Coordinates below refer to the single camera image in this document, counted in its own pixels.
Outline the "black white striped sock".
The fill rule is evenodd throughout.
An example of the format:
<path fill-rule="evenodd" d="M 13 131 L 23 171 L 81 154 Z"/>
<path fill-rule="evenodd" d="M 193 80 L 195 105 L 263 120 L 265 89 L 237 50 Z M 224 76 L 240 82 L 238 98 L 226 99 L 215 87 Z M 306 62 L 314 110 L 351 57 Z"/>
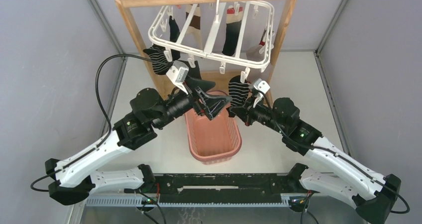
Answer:
<path fill-rule="evenodd" d="M 232 107 L 241 107 L 246 103 L 249 94 L 249 84 L 241 81 L 241 76 L 237 75 L 228 82 L 228 92 L 232 97 L 230 105 Z"/>

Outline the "white plastic clip hanger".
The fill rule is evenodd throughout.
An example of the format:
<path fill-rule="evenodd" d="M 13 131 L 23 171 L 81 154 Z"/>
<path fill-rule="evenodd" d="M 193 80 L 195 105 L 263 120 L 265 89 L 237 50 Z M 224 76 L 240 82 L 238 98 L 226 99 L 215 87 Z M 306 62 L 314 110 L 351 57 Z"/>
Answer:
<path fill-rule="evenodd" d="M 201 8 L 201 34 L 203 49 L 199 49 L 192 34 L 186 34 L 192 20 L 193 12 L 197 5 Z M 148 38 L 151 45 L 159 45 L 165 48 L 164 54 L 169 62 L 172 59 L 171 49 L 180 51 L 180 59 L 185 57 L 192 68 L 198 58 L 205 58 L 219 62 L 220 73 L 225 73 L 227 65 L 234 65 L 241 69 L 241 77 L 246 79 L 253 70 L 263 73 L 271 63 L 273 45 L 274 7 L 267 1 L 234 1 L 222 2 L 215 0 L 210 3 L 210 9 L 214 13 L 206 12 L 205 4 L 186 4 L 184 23 L 178 25 L 180 35 L 176 42 L 170 41 L 169 17 L 175 18 L 174 5 L 162 6 L 155 20 L 148 30 Z M 233 56 L 222 54 L 225 32 L 226 11 L 233 6 L 238 13 L 239 7 L 243 7 L 243 18 L 236 47 Z M 265 46 L 265 58 L 260 62 L 250 61 L 246 58 L 246 51 L 255 45 Z"/>

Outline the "plain black sock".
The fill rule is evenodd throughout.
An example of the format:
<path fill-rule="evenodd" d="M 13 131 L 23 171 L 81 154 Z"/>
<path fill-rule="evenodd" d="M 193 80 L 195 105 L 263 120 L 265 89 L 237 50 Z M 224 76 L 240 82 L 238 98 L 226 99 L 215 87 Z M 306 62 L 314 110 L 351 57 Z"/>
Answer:
<path fill-rule="evenodd" d="M 183 61 L 189 68 L 188 76 L 195 79 L 202 79 L 198 61 L 195 61 L 195 67 L 192 68 L 188 61 Z"/>

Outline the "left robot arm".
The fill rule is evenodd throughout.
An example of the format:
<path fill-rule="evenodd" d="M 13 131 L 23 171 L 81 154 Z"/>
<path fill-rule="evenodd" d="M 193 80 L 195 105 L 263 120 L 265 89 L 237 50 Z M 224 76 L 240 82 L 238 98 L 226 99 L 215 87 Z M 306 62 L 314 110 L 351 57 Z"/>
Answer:
<path fill-rule="evenodd" d="M 73 205 L 98 192 L 140 189 L 148 193 L 156 185 L 150 166 L 140 164 L 124 171 L 101 171 L 110 161 L 137 150 L 157 137 L 156 130 L 195 111 L 209 120 L 216 118 L 231 101 L 229 95 L 212 95 L 215 82 L 188 77 L 182 91 L 162 99 L 156 89 L 145 88 L 130 101 L 131 112 L 112 129 L 79 153 L 45 162 L 50 198 L 62 205 Z"/>

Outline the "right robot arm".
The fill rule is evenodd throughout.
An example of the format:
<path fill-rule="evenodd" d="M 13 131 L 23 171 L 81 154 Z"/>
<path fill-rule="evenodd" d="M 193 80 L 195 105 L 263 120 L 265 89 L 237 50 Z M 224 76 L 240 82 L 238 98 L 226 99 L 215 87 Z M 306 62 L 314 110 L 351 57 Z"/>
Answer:
<path fill-rule="evenodd" d="M 400 178 L 373 171 L 338 149 L 319 130 L 300 119 L 300 109 L 290 98 L 276 99 L 272 108 L 253 103 L 253 98 L 242 106 L 232 103 L 229 115 L 239 117 L 246 126 L 256 121 L 278 132 L 290 150 L 336 175 L 326 176 L 302 165 L 301 173 L 287 179 L 290 190 L 317 191 L 350 205 L 370 224 L 385 223 L 399 197 Z"/>

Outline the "wooden hanging rack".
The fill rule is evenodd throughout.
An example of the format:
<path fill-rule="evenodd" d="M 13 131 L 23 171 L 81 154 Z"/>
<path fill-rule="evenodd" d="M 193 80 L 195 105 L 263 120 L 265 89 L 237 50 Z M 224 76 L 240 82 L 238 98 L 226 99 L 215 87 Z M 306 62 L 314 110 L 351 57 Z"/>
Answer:
<path fill-rule="evenodd" d="M 152 63 L 148 55 L 143 52 L 144 48 L 151 45 L 148 38 L 148 30 L 155 20 L 162 6 L 174 5 L 175 18 L 178 25 L 184 23 L 185 20 L 185 5 L 186 4 L 205 4 L 206 12 L 214 13 L 210 9 L 210 3 L 215 0 L 115 0 L 115 4 L 126 24 L 127 30 L 131 35 L 133 42 L 141 56 L 146 57 L 145 66 L 152 79 L 155 89 L 162 98 L 166 98 L 174 88 L 172 82 L 166 75 L 156 75 L 152 69 Z M 222 2 L 234 2 L 237 0 L 221 0 Z M 238 1 L 259 1 L 259 0 L 238 0 Z M 271 63 L 267 69 L 261 73 L 259 71 L 251 71 L 246 79 L 241 77 L 243 82 L 253 81 L 256 78 L 261 78 L 265 81 L 270 81 L 273 75 L 279 53 L 281 51 L 282 43 L 284 41 L 287 29 L 294 11 L 296 0 L 261 0 L 267 1 L 274 7 L 274 23 L 273 23 L 273 49 L 271 52 Z M 199 67 L 205 64 L 212 64 L 212 69 L 208 72 L 203 72 L 204 79 L 209 78 L 216 82 L 218 90 L 227 91 L 227 83 L 234 75 L 241 75 L 241 69 L 234 65 L 227 65 L 225 73 L 220 73 L 219 62 L 208 60 L 205 58 L 197 59 Z"/>

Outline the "pink plastic basket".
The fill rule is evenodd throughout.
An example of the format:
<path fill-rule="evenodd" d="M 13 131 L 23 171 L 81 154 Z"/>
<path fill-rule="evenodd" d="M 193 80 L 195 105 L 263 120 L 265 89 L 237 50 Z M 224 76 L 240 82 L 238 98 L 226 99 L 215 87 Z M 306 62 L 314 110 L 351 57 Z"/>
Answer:
<path fill-rule="evenodd" d="M 190 153 L 204 165 L 228 161 L 241 149 L 240 131 L 235 119 L 229 117 L 228 107 L 230 104 L 213 120 L 194 110 L 185 113 Z"/>

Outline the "brown beige striped sock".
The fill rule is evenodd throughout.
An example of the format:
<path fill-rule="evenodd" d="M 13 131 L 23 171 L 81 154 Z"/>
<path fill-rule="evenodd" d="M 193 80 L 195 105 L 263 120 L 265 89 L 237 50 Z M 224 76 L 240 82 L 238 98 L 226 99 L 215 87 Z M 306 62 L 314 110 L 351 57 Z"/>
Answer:
<path fill-rule="evenodd" d="M 203 40 L 201 34 L 201 8 L 197 5 L 193 12 L 192 20 L 187 28 L 186 34 L 192 34 L 199 49 L 203 49 Z"/>

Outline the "navy dark sock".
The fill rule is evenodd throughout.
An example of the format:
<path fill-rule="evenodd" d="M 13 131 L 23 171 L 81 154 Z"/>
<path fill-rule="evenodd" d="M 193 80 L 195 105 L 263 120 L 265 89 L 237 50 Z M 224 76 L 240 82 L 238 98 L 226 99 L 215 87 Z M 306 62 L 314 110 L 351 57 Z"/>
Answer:
<path fill-rule="evenodd" d="M 173 16 L 169 17 L 169 26 L 170 26 L 170 41 L 176 42 L 180 35 L 180 30 Z M 178 50 L 171 49 L 171 54 L 172 54 L 173 61 L 179 60 L 181 57 L 180 51 Z"/>

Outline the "black red cuff sock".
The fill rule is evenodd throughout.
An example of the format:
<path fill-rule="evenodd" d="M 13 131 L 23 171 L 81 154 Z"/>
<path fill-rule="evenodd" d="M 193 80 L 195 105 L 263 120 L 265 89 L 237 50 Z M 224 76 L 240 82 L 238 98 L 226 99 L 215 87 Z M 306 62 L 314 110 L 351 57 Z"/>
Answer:
<path fill-rule="evenodd" d="M 225 42 L 222 50 L 222 54 L 226 56 L 235 54 L 242 24 L 243 7 L 239 7 L 237 14 L 235 12 L 236 10 L 233 6 L 229 6 L 226 11 Z"/>

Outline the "black mounting rail base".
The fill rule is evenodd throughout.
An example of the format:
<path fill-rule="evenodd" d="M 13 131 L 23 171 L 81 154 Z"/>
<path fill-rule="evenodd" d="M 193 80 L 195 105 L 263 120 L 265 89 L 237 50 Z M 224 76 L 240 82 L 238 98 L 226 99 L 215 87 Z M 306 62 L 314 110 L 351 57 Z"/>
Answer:
<path fill-rule="evenodd" d="M 290 174 L 157 174 L 138 189 L 90 196 L 88 207 L 290 207 L 309 193 Z"/>

